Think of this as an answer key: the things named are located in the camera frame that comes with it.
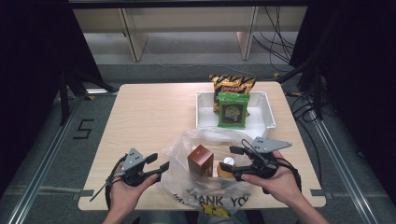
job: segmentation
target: white plastic bag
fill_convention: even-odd
[[[160,189],[176,201],[196,208],[211,216],[228,217],[248,200],[252,186],[234,178],[204,177],[189,171],[187,158],[199,145],[214,154],[214,161],[232,157],[235,165],[250,165],[246,155],[230,152],[229,146],[242,146],[242,139],[252,142],[245,133],[231,129],[204,128],[184,132],[171,145],[163,149],[169,157],[169,170],[162,174]]]

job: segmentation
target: chip bag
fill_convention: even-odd
[[[213,111],[219,112],[219,92],[233,92],[248,94],[256,83],[255,77],[240,77],[240,76],[227,76],[227,75],[213,75],[210,74],[209,78],[214,84],[215,94]]]
[[[219,127],[245,128],[249,94],[219,92]]]

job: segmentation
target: human hand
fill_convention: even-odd
[[[273,154],[275,158],[283,159],[279,151],[273,151]],[[269,179],[263,179],[256,175],[242,175],[241,177],[250,184],[266,189],[275,199],[287,205],[290,204],[290,201],[295,200],[296,197],[303,197],[293,173],[290,169],[283,166],[279,166],[275,175]]]
[[[273,151],[273,153],[274,157],[283,159],[280,152]],[[302,223],[329,223],[300,192],[290,169],[279,166],[276,174],[269,179],[262,179],[256,175],[242,175],[241,177],[250,184],[265,188],[275,199],[285,203]]]
[[[122,165],[123,162],[117,167],[115,174],[120,172]],[[112,182],[117,182],[111,187],[110,211],[104,223],[121,223],[134,211],[142,193],[155,183],[157,177],[158,175],[151,175],[137,187],[127,185],[119,176],[114,177]]]

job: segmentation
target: small cardboard box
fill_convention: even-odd
[[[199,145],[188,157],[190,172],[201,176],[212,176],[213,160],[213,153]]]

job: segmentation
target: metal rail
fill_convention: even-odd
[[[310,116],[312,119],[317,117],[314,110],[310,112]],[[338,150],[337,145],[332,140],[332,136],[330,135],[323,120],[317,120],[315,123],[317,124],[317,131],[325,147],[327,148],[330,157],[332,158],[332,162],[334,163],[338,174],[341,176],[341,179],[344,182],[344,185],[349,193],[350,198],[352,199],[352,202],[355,204],[359,214],[361,215],[362,221],[367,224],[379,223],[371,205],[364,196],[361,188],[353,177],[353,174],[347,167],[347,164],[344,161],[340,151]]]
[[[71,113],[69,118],[65,121],[64,125],[62,125],[59,128],[58,132],[56,133],[54,139],[52,140],[49,146],[46,155],[44,156],[43,161],[40,163],[39,167],[35,171],[35,175],[32,181],[30,182],[26,191],[21,196],[17,205],[15,206],[14,211],[9,217],[7,223],[9,224],[23,223],[35,200],[35,196],[37,195],[43,180],[47,176],[47,173],[52,165],[52,162],[56,154],[58,153],[59,147],[64,140],[64,136],[69,128],[70,122],[73,119],[73,116],[75,115],[76,110],[80,106],[82,100],[83,100],[82,96],[78,96],[75,98],[74,103],[71,107]]]

